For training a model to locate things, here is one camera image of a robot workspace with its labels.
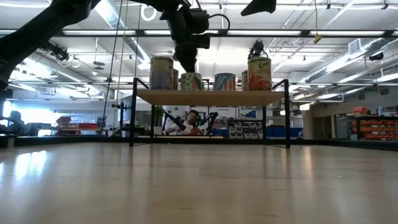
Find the black cable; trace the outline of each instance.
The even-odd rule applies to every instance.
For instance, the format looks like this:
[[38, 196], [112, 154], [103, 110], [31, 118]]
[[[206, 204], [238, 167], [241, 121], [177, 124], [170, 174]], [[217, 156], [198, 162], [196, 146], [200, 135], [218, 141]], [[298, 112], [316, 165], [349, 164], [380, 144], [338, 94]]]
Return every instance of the black cable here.
[[199, 0], [197, 0], [197, 4], [198, 4], [198, 7], [201, 9], [201, 6], [200, 6], [200, 3], [199, 3]]
[[[120, 25], [120, 18], [121, 18], [121, 14], [122, 14], [122, 8], [120, 7], [119, 10], [119, 19], [118, 19], [118, 28], [116, 28], [116, 33], [119, 33], [119, 25]], [[113, 60], [114, 60], [114, 52], [116, 50], [116, 42], [118, 41], [118, 36], [115, 35], [114, 37], [114, 45], [113, 45], [113, 52], [112, 52], [112, 61], [111, 61], [111, 71], [109, 72], [109, 78], [108, 78], [108, 89], [106, 90], [106, 96], [105, 96], [105, 105], [104, 105], [104, 113], [103, 113], [103, 120], [101, 123], [101, 132], [99, 134], [100, 137], [102, 137], [102, 132], [104, 131], [104, 122], [106, 122], [105, 120], [105, 111], [106, 111], [106, 104], [108, 102], [108, 94], [109, 94], [109, 89], [111, 88], [111, 81], [112, 81], [112, 69], [113, 69]]]
[[212, 16], [209, 16], [209, 19], [211, 19], [211, 18], [213, 18], [213, 17], [216, 17], [216, 16], [224, 17], [224, 18], [228, 21], [228, 28], [227, 28], [227, 30], [226, 30], [224, 33], [222, 33], [222, 34], [218, 34], [218, 35], [224, 35], [224, 34], [226, 34], [226, 33], [230, 30], [230, 28], [231, 28], [231, 21], [228, 19], [228, 17], [227, 17], [226, 15], [220, 14], [220, 13], [214, 14], [214, 15], [212, 15]]

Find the robotic arm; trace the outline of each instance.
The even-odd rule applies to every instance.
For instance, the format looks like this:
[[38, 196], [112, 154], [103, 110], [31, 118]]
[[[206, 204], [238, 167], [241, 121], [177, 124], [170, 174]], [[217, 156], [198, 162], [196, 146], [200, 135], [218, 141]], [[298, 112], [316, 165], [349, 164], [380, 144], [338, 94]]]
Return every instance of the robotic arm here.
[[[43, 46], [65, 26], [86, 19], [101, 0], [53, 0], [51, 5], [19, 30], [0, 39], [0, 90], [5, 89], [14, 68]], [[208, 49], [210, 16], [202, 9], [190, 9], [187, 0], [134, 0], [162, 12], [175, 42], [175, 58], [187, 72], [195, 71], [197, 48]], [[253, 0], [241, 13], [274, 12], [276, 0]]]

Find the wooden shelf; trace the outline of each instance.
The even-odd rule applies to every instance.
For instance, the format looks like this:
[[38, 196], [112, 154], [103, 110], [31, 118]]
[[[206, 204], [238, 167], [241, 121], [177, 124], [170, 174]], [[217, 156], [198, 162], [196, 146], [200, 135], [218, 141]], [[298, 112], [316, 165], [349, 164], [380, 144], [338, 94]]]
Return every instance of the wooden shelf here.
[[274, 91], [138, 90], [137, 96], [152, 105], [267, 106], [284, 97]]

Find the cylindrical canister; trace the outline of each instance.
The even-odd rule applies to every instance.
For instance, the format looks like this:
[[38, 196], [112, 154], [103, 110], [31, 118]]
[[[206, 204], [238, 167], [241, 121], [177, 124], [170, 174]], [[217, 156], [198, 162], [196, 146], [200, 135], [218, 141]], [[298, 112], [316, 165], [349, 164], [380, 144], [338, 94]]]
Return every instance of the cylindrical canister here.
[[214, 91], [235, 91], [236, 75], [232, 73], [219, 73], [214, 76]]
[[178, 70], [173, 68], [173, 90], [178, 90]]
[[271, 59], [252, 58], [248, 61], [248, 90], [271, 91]]
[[248, 71], [242, 72], [242, 91], [248, 90]]
[[201, 90], [201, 75], [195, 72], [188, 72], [181, 75], [181, 90]]
[[171, 90], [173, 60], [168, 57], [152, 57], [150, 59], [149, 88], [151, 90]]

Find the ceiling duct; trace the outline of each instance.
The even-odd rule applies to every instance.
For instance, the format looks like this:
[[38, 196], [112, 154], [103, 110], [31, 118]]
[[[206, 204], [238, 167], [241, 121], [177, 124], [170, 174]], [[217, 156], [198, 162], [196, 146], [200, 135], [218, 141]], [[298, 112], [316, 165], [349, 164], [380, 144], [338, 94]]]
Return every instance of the ceiling duct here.
[[[116, 5], [112, 0], [102, 0], [97, 4], [95, 10], [112, 29], [118, 28], [119, 20], [119, 30], [122, 32], [122, 30], [127, 29], [123, 19], [120, 18], [119, 14], [116, 12]], [[138, 45], [137, 41], [134, 38], [125, 37], [124, 41], [130, 47], [130, 49], [138, 56], [141, 63], [144, 61], [150, 61], [149, 56], [144, 52], [141, 46]]]
[[328, 75], [355, 62], [359, 58], [372, 56], [373, 54], [378, 53], [378, 51], [380, 51], [383, 47], [392, 43], [395, 40], [396, 39], [393, 38], [379, 38], [376, 40], [356, 39], [348, 45], [348, 50], [330, 59], [322, 67], [318, 67], [309, 71], [303, 81], [306, 83], [310, 83], [317, 78]]
[[[92, 82], [89, 78], [84, 77], [70, 69], [63, 68], [59, 64], [42, 57], [39, 54], [33, 53], [31, 54], [28, 59], [30, 61], [39, 63], [41, 71], [37, 72], [38, 78], [40, 77], [41, 73], [48, 73], [51, 75], [46, 75], [44, 78], [52, 80], [54, 82]], [[107, 88], [105, 86], [92, 86], [92, 85], [82, 85], [82, 87], [90, 88], [91, 96], [104, 96], [106, 93]], [[109, 98], [114, 98], [114, 91], [109, 91]]]

